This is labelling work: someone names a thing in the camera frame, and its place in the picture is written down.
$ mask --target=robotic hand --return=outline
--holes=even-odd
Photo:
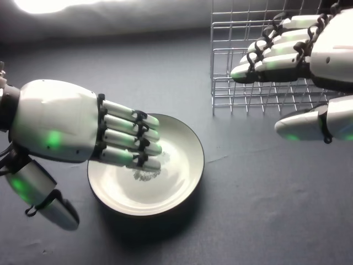
[[[353,35],[345,29],[353,22],[353,9],[339,10],[334,4],[331,12],[286,18],[280,25],[273,23],[262,38],[249,46],[231,77],[238,83],[311,78],[320,88],[351,91]]]
[[[9,132],[10,146],[0,156],[0,176],[31,208],[65,230],[75,230],[79,217],[55,189],[55,180],[34,155],[53,161],[96,160],[145,171],[161,164],[149,156],[162,148],[156,118],[105,100],[103,94],[74,84],[36,80],[21,89],[7,85],[0,63],[0,129]]]

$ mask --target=gray tabletop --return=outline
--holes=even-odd
[[[65,232],[40,215],[27,219],[27,205],[2,178],[0,264],[352,264],[352,144],[284,141],[273,130],[277,110],[212,116],[209,48],[208,32],[191,31],[1,55],[15,86],[63,80],[180,119],[199,136],[206,166],[183,207],[141,222],[97,203],[86,163],[38,159],[78,210],[80,227]]]

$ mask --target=dish rack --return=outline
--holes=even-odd
[[[226,107],[231,113],[243,107],[277,108],[280,114],[327,102],[340,93],[317,88],[310,79],[289,83],[235,83],[230,73],[246,55],[248,46],[261,36],[275,15],[322,12],[323,1],[316,0],[212,0],[211,13],[211,95],[212,112]]]

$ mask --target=metal wire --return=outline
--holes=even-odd
[[[297,9],[287,8],[292,5],[288,0],[282,0],[283,5],[277,8],[270,7],[271,1],[263,0],[264,9],[260,10],[257,8],[260,1],[252,3],[249,0],[244,11],[236,10],[238,5],[235,0],[229,1],[230,10],[225,12],[224,9],[217,9],[217,4],[224,1],[212,0],[210,77],[213,113],[218,107],[227,107],[231,113],[236,111],[236,107],[245,107],[247,112],[256,107],[263,113],[269,107],[277,107],[283,113],[312,107],[340,95],[319,89],[311,80],[306,79],[289,83],[239,84],[230,77],[232,69],[246,54],[248,46],[261,36],[276,14],[283,11],[292,15],[317,14],[322,0],[307,0],[313,6],[312,9],[304,8],[305,0],[299,2]]]

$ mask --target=plate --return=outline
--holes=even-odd
[[[159,120],[158,172],[88,162],[88,181],[103,204],[133,216],[161,214],[182,203],[197,187],[205,167],[202,144],[186,124],[171,116]]]

